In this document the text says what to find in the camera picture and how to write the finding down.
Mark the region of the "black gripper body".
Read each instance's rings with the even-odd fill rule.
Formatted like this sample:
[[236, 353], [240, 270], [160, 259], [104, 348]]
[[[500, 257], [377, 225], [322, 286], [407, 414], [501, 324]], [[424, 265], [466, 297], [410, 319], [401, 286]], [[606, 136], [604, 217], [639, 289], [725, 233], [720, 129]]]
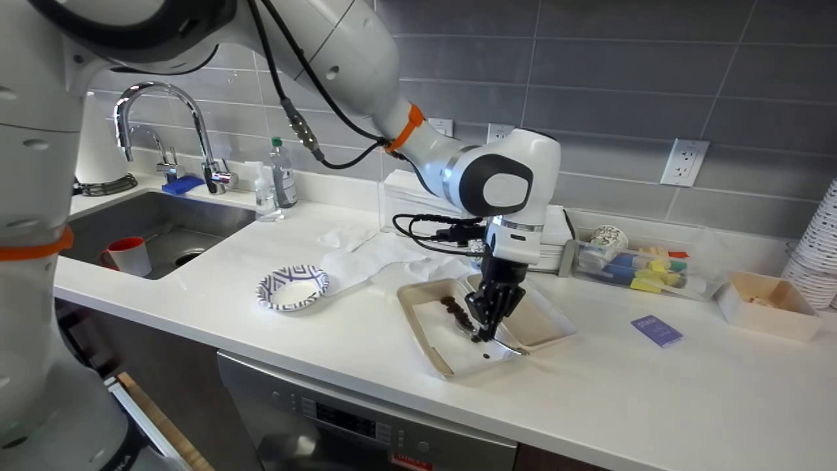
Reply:
[[505, 299], [522, 299], [525, 289], [525, 267], [521, 263], [508, 263], [496, 257], [487, 257], [481, 265], [479, 286], [466, 297], [467, 306], [479, 306], [487, 316], [487, 324], [494, 328], [496, 323], [496, 303]]

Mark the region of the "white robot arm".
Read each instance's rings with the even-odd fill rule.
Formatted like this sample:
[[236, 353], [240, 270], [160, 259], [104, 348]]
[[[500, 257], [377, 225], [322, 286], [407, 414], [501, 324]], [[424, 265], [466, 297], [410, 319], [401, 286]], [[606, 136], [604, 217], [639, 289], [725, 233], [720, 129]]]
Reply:
[[226, 44], [257, 52], [278, 83], [313, 89], [430, 193], [490, 222], [484, 340], [517, 306], [559, 145], [521, 129], [481, 147], [437, 134], [402, 98], [397, 44], [365, 0], [0, 0], [0, 471], [130, 458], [127, 416], [63, 346], [53, 302], [84, 95], [103, 70], [188, 76]]

